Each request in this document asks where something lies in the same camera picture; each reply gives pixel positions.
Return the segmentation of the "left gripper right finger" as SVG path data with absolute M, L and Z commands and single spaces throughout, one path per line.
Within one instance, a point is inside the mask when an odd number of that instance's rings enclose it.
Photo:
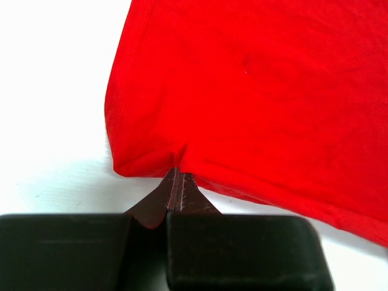
M 170 290 L 333 290 L 319 236 L 293 215 L 226 215 L 179 176 L 169 206 Z

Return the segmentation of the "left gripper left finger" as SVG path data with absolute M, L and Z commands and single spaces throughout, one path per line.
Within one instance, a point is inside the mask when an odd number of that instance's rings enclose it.
M 1 216 L 2 290 L 167 290 L 165 217 L 171 169 L 124 213 Z

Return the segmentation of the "red t shirt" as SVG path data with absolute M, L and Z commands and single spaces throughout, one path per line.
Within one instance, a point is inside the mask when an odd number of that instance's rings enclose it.
M 133 1 L 113 169 L 192 173 L 387 246 L 386 1 Z

